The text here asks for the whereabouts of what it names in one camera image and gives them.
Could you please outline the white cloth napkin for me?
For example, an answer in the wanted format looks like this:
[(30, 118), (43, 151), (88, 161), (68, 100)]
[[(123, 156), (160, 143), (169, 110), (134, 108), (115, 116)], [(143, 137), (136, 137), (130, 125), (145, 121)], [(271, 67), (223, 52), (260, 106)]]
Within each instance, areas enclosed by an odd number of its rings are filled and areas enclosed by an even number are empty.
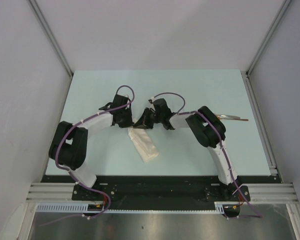
[(144, 163), (159, 156), (159, 151), (144, 129), (129, 127), (128, 136)]

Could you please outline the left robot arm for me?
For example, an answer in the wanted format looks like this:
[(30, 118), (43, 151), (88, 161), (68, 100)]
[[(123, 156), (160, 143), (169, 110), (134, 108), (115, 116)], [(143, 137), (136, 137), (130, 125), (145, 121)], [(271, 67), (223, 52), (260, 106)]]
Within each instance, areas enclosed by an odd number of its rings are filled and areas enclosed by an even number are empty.
[(127, 95), (116, 94), (112, 102), (99, 109), (95, 115), (77, 124), (62, 121), (58, 124), (48, 156), (57, 168), (67, 171), (82, 185), (83, 194), (90, 200), (100, 196), (101, 188), (95, 184), (97, 176), (85, 164), (88, 139), (99, 131), (118, 125), (128, 128), (133, 125), (131, 100)]

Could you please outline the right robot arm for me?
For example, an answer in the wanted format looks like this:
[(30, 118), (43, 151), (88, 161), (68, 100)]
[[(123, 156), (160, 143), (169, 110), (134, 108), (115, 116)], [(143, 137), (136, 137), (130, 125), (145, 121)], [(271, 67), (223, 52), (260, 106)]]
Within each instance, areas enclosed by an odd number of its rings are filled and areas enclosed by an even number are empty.
[(165, 99), (151, 99), (140, 119), (133, 125), (135, 129), (152, 129), (154, 124), (162, 124), (166, 130), (189, 128), (198, 143), (207, 148), (217, 169), (218, 179), (224, 184), (221, 196), (232, 201), (239, 194), (238, 174), (234, 170), (226, 148), (226, 127), (207, 107), (177, 113), (172, 112)]

